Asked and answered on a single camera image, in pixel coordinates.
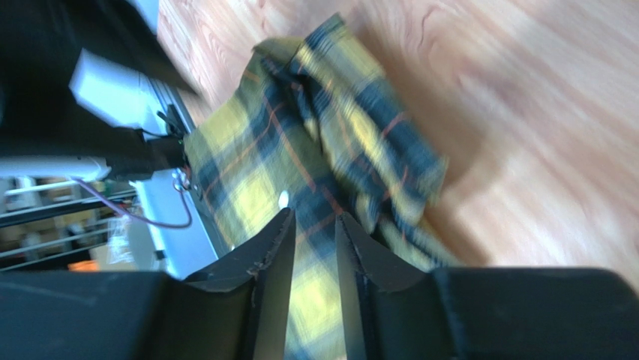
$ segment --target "black panel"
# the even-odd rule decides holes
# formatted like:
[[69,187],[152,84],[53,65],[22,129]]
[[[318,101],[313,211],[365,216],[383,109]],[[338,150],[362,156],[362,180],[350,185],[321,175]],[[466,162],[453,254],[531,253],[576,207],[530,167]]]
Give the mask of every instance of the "black panel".
[[423,273],[345,214],[337,265],[349,359],[637,359],[639,300],[588,268]]
[[282,359],[295,232],[284,209],[190,284],[159,272],[0,274],[0,359]]

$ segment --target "black plastic part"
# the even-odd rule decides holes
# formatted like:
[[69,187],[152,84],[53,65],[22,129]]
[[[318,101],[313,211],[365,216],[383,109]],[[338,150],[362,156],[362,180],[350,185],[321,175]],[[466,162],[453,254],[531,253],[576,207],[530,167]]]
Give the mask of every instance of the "black plastic part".
[[424,273],[350,217],[336,223],[349,359],[636,359],[639,300],[589,268]]
[[119,181],[185,165],[179,139],[147,143],[138,131],[110,127],[68,88],[88,50],[193,91],[135,7],[126,0],[4,0],[1,7],[0,157],[103,158],[112,167],[108,179]]
[[284,209],[191,284],[154,272],[0,274],[0,359],[282,359],[295,223]]

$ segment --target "plaid fabric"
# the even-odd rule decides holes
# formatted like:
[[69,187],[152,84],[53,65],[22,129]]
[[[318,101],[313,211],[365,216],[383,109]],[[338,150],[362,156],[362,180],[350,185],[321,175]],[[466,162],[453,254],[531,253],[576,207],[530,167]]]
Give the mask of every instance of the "plaid fabric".
[[259,44],[233,97],[186,151],[229,245],[254,236],[289,194],[298,233],[288,359],[345,356],[334,241],[341,212],[420,269],[455,263],[422,220],[446,162],[337,15],[305,40]]

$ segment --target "white object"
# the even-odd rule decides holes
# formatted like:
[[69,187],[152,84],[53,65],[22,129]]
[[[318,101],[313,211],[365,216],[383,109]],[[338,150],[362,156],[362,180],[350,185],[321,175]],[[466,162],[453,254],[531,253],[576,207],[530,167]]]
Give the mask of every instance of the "white object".
[[289,205],[289,192],[284,190],[280,194],[280,199],[277,201],[280,206],[280,210],[286,208]]
[[111,168],[100,157],[17,156],[0,158],[0,178],[12,176],[75,177],[85,182],[104,179]]

